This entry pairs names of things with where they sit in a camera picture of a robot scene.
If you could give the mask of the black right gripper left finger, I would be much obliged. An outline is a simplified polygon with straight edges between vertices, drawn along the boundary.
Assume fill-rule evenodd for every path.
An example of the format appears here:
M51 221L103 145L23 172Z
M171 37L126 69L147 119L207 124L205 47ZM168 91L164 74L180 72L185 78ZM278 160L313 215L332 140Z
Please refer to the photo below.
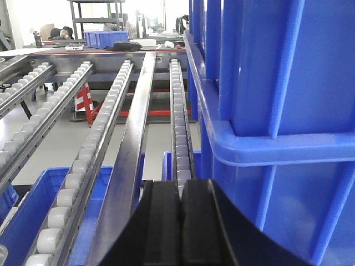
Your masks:
M96 265L180 265L180 200L173 181L146 181L134 212L115 203L100 218Z

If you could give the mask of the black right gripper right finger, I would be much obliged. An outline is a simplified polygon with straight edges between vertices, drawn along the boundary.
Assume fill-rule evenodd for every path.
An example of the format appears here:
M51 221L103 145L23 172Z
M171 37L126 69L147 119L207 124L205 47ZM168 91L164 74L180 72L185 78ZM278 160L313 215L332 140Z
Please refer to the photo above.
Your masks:
M307 265L253 225L213 180L182 194L183 265Z

